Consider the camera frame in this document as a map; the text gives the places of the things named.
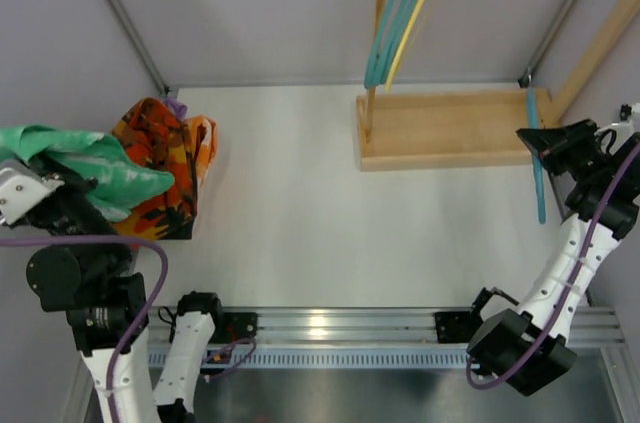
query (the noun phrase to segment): white tabletop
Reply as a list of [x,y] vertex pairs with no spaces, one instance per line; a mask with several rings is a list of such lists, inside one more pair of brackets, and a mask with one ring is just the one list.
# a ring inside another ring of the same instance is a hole
[[[542,226],[531,166],[361,172],[362,92],[180,91],[190,116],[218,122],[219,152],[193,239],[162,242],[170,270],[156,304],[191,290],[229,306],[467,306],[482,286],[525,295],[560,222],[550,187]],[[149,291],[157,256],[142,250],[137,269]]]

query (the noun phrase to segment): green cloth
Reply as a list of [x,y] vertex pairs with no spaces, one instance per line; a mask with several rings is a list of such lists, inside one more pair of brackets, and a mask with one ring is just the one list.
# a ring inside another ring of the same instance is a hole
[[167,191],[173,175],[138,166],[112,135],[46,126],[0,128],[0,161],[16,156],[28,163],[44,152],[98,186],[88,193],[91,203],[109,221],[128,217],[143,201]]

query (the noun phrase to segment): pile of clothes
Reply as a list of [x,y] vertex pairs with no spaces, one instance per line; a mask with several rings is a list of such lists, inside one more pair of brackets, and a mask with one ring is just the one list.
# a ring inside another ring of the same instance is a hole
[[122,235],[189,239],[198,191],[217,151],[215,121],[185,119],[172,98],[136,103],[110,134],[45,126],[0,129],[0,161],[46,155],[97,186],[87,196]]

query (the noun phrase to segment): wooden base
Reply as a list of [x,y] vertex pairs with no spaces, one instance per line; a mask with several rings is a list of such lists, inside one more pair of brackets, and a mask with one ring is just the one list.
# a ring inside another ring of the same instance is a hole
[[[540,125],[548,90],[537,88]],[[365,171],[518,165],[531,155],[515,131],[527,124],[521,89],[379,95],[371,137],[365,137],[366,96],[357,97],[361,167]]]

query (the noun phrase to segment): wooden rack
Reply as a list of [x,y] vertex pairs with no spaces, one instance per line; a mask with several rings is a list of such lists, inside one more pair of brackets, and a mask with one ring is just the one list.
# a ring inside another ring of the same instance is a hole
[[[376,0],[375,31],[385,1]],[[640,0],[618,0],[555,99],[535,89],[541,127],[560,124],[639,9]],[[373,87],[357,98],[356,108],[362,170],[531,162],[515,134],[528,126],[525,90],[376,95]]]

